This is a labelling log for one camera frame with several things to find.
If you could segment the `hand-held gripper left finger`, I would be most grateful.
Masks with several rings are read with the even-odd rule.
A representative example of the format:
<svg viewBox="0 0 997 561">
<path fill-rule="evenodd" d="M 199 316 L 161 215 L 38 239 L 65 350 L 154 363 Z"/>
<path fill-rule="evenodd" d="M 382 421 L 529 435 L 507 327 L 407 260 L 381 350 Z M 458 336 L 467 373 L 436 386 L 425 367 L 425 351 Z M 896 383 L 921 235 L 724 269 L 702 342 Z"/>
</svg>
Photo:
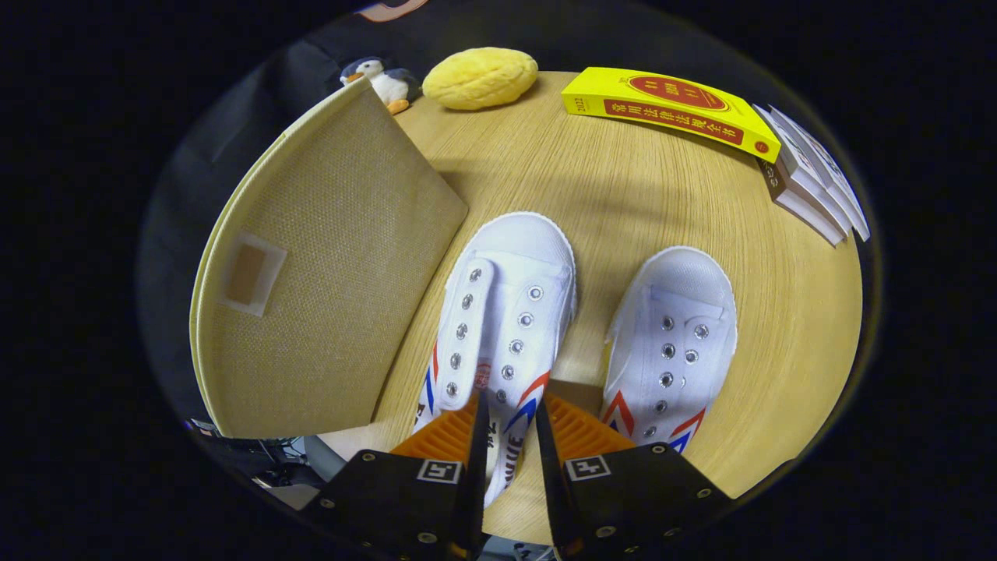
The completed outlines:
<svg viewBox="0 0 997 561">
<path fill-rule="evenodd" d="M 488 401 L 476 395 L 389 452 L 358 452 L 303 521 L 373 559 L 474 559 L 484 544 Z"/>
</svg>

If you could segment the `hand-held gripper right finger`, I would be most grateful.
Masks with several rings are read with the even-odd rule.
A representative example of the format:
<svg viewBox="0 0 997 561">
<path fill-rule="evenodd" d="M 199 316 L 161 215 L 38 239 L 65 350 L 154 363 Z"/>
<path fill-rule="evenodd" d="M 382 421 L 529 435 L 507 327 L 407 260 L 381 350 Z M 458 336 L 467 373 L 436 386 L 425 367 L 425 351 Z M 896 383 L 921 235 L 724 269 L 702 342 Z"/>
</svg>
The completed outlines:
<svg viewBox="0 0 997 561">
<path fill-rule="evenodd" d="M 733 507 L 669 444 L 631 443 L 555 395 L 539 404 L 535 429 L 559 560 L 663 560 Z"/>
</svg>

